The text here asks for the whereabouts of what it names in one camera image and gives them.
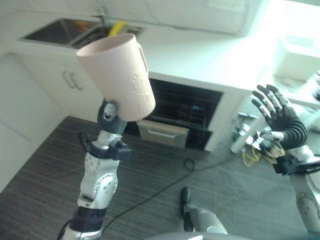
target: cabinet door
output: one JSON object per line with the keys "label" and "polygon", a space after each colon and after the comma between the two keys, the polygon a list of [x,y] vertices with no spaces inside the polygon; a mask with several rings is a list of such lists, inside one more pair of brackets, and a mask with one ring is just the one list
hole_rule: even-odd
{"label": "cabinet door", "polygon": [[19,60],[49,96],[66,112],[72,86],[67,79],[66,64],[63,61],[30,55],[19,55]]}
{"label": "cabinet door", "polygon": [[29,55],[20,60],[67,115],[97,121],[103,95],[80,63]]}
{"label": "cabinet door", "polygon": [[77,118],[97,122],[103,95],[80,63],[68,62],[67,67],[68,77],[76,85],[76,90],[69,91],[68,113]]}
{"label": "cabinet door", "polygon": [[62,120],[61,108],[14,55],[0,58],[0,73],[0,120],[37,145]]}
{"label": "cabinet door", "polygon": [[0,122],[0,193],[33,153],[32,143]]}

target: white countertop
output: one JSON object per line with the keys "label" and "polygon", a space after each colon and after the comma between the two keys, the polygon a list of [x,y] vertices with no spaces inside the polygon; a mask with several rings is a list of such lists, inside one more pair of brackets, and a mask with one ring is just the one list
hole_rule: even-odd
{"label": "white countertop", "polygon": [[[27,11],[1,15],[0,56],[16,53],[77,61],[76,49],[19,40],[58,18],[96,20],[88,16]],[[235,37],[168,26],[144,24],[143,27],[147,29],[138,41],[151,78],[249,94],[266,65],[261,55],[262,43],[255,35]]]}

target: kitchen sink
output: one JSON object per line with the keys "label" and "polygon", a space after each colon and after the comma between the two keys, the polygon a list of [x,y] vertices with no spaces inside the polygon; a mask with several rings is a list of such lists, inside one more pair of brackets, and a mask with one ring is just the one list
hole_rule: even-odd
{"label": "kitchen sink", "polygon": [[[108,36],[111,25],[102,26],[97,21],[60,18],[39,30],[21,38],[21,41],[49,44],[80,49],[81,47]],[[143,28],[126,26],[124,31],[136,36]]]}

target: gray carpet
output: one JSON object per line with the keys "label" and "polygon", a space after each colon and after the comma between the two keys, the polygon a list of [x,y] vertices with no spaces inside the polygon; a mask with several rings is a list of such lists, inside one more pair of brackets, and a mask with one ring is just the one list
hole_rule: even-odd
{"label": "gray carpet", "polygon": [[[157,198],[117,219],[100,239],[144,239],[182,231],[180,190],[189,186],[192,203],[215,212],[226,229],[256,240],[284,240],[305,235],[287,177],[277,175],[262,160],[246,168],[240,155],[229,151],[230,131],[213,153],[182,150],[124,136],[132,148],[129,161],[120,163],[119,187],[107,211],[105,224],[185,176],[183,160],[195,160],[206,170],[170,187]],[[66,118],[27,161],[0,194],[0,239],[53,240],[76,209],[84,174],[84,156],[77,132],[96,136],[95,123]],[[310,134],[315,152],[320,136]]]}

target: black cable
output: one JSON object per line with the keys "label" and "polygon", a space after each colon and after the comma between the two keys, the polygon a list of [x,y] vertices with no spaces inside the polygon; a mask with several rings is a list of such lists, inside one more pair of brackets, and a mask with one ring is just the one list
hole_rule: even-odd
{"label": "black cable", "polygon": [[[106,231],[106,229],[115,221],[117,220],[118,218],[120,218],[121,216],[125,215],[126,213],[130,212],[131,210],[133,209],[136,209],[137,207],[145,204],[146,202],[154,199],[156,196],[160,195],[161,193],[163,193],[164,191],[166,191],[167,189],[169,189],[170,187],[172,187],[173,185],[181,182],[182,180],[186,179],[187,177],[189,177],[193,172],[201,172],[201,171],[205,171],[205,170],[209,170],[209,169],[212,169],[212,168],[216,168],[218,167],[219,165],[222,165],[222,164],[225,164],[227,163],[228,161],[221,161],[221,162],[218,162],[218,163],[215,163],[215,164],[212,164],[212,165],[209,165],[209,166],[205,166],[203,168],[200,168],[200,169],[195,169],[195,161],[192,160],[191,158],[186,158],[184,161],[183,161],[183,165],[184,167],[189,171],[188,174],[186,174],[185,176],[183,177],[180,177],[179,179],[175,180],[174,182],[170,183],[169,185],[167,185],[166,187],[164,187],[162,190],[158,191],[157,193],[155,193],[154,195],[152,195],[151,197],[147,198],[146,200],[130,207],[129,209],[125,210],[124,212],[118,214],[117,216],[115,216],[105,227],[104,229],[102,230],[101,232],[101,235]],[[61,228],[60,232],[59,232],[59,235],[57,237],[56,240],[60,240],[62,238],[62,236],[64,235],[65,233],[65,230],[66,230],[66,227],[67,225],[71,222],[71,220],[67,221]]]}
{"label": "black cable", "polygon": [[66,227],[67,227],[67,225],[68,225],[69,223],[71,223],[71,220],[72,220],[72,219],[70,219],[69,221],[67,221],[67,222],[61,227],[60,232],[59,232],[58,236],[56,237],[56,240],[60,240],[60,239],[63,237],[63,235],[65,234],[65,231],[66,231]]}

